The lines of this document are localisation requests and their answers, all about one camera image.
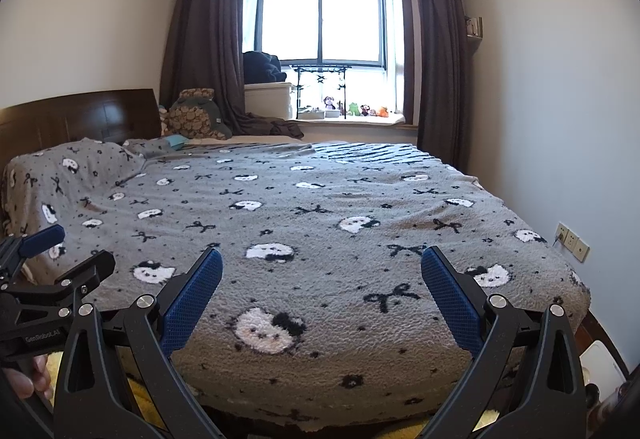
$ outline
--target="window frame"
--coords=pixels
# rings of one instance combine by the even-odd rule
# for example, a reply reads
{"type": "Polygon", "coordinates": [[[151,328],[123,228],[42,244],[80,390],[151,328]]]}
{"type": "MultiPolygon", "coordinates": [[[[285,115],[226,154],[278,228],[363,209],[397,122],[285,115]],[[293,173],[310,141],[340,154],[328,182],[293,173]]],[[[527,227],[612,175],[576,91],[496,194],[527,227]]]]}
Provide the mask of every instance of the window frame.
{"type": "MultiPolygon", "coordinates": [[[[258,12],[255,23],[255,50],[262,51],[262,20],[264,13],[264,0],[258,0],[258,12]]],[[[386,17],[385,0],[378,0],[379,29],[379,59],[378,61],[366,60],[326,60],[322,54],[322,0],[318,0],[318,58],[302,60],[281,60],[283,66],[322,66],[322,65],[348,65],[360,68],[375,68],[386,70],[386,17]]]]}

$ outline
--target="electrical outlet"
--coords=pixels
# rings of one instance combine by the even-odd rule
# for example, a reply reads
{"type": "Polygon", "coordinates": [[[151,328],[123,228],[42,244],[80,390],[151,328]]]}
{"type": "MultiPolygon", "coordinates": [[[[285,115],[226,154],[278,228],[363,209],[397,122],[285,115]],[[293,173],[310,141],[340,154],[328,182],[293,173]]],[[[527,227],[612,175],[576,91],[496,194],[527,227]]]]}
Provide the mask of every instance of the electrical outlet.
{"type": "Polygon", "coordinates": [[[566,247],[566,249],[568,249],[569,251],[573,252],[575,249],[576,242],[578,242],[578,235],[576,235],[574,232],[569,230],[564,239],[564,247],[566,247]]]}
{"type": "Polygon", "coordinates": [[[564,226],[562,223],[558,223],[558,229],[556,229],[556,238],[559,242],[562,242],[562,244],[564,244],[567,233],[569,233],[569,228],[564,226]]]}
{"type": "Polygon", "coordinates": [[[580,260],[580,262],[584,262],[587,253],[589,253],[589,249],[589,246],[582,242],[582,239],[578,239],[574,247],[574,257],[580,260]]]}

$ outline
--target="dark brown headboard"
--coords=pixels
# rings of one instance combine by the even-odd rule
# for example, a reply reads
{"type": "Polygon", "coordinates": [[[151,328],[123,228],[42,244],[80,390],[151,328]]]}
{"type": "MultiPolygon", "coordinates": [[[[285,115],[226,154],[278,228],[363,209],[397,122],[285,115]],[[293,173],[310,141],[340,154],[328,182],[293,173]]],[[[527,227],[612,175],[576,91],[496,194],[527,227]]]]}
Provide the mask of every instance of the dark brown headboard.
{"type": "Polygon", "coordinates": [[[152,89],[74,94],[16,105],[0,109],[0,175],[15,156],[82,138],[122,143],[159,136],[152,89]]]}

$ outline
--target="human hand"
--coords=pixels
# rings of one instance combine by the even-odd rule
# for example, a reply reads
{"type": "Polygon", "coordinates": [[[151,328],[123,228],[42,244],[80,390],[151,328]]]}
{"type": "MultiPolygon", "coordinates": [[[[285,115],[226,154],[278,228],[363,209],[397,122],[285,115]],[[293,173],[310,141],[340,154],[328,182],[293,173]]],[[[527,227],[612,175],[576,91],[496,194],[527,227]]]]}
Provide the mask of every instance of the human hand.
{"type": "Polygon", "coordinates": [[[47,356],[33,358],[31,378],[14,369],[2,369],[2,371],[20,399],[27,399],[34,392],[42,393],[47,399],[52,398],[53,388],[51,387],[51,376],[47,371],[47,356]]]}

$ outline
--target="fleece blanket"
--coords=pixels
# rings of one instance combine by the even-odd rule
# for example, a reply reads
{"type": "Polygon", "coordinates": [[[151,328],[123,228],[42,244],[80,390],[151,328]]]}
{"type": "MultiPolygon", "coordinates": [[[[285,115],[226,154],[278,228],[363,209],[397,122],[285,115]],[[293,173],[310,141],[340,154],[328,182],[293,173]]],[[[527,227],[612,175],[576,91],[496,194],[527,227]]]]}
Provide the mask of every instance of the fleece blanket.
{"type": "Polygon", "coordinates": [[[6,230],[54,223],[66,239],[28,263],[53,281],[111,251],[87,301],[156,294],[207,246],[224,274],[174,364],[203,405],[313,430],[433,413],[465,370],[420,276],[439,245],[487,294],[564,306],[590,294],[569,265],[477,178],[410,145],[229,145],[83,140],[15,158],[6,230]]]}

